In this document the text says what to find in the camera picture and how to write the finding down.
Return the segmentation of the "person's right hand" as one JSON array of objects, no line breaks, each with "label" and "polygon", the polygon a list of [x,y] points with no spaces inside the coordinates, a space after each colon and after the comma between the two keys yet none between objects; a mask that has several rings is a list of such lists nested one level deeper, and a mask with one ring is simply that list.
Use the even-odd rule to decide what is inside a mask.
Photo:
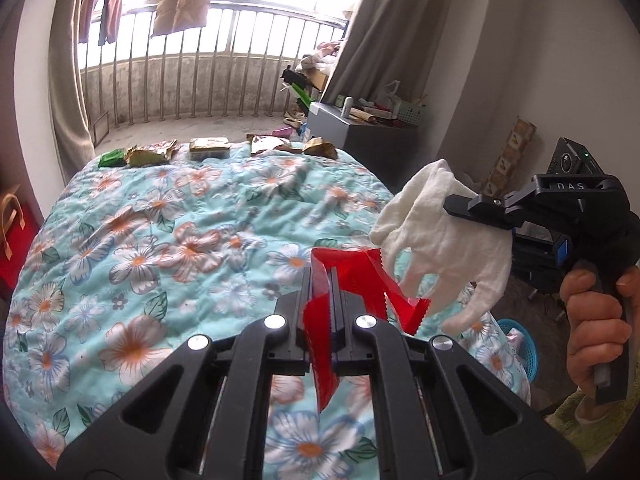
[{"label": "person's right hand", "polygon": [[566,369],[570,379],[591,400],[596,400],[594,367],[622,355],[624,344],[639,344],[639,268],[632,266],[616,282],[617,291],[632,315],[624,321],[624,308],[614,296],[596,292],[596,276],[574,269],[564,278],[560,296],[566,307],[570,336]]}]

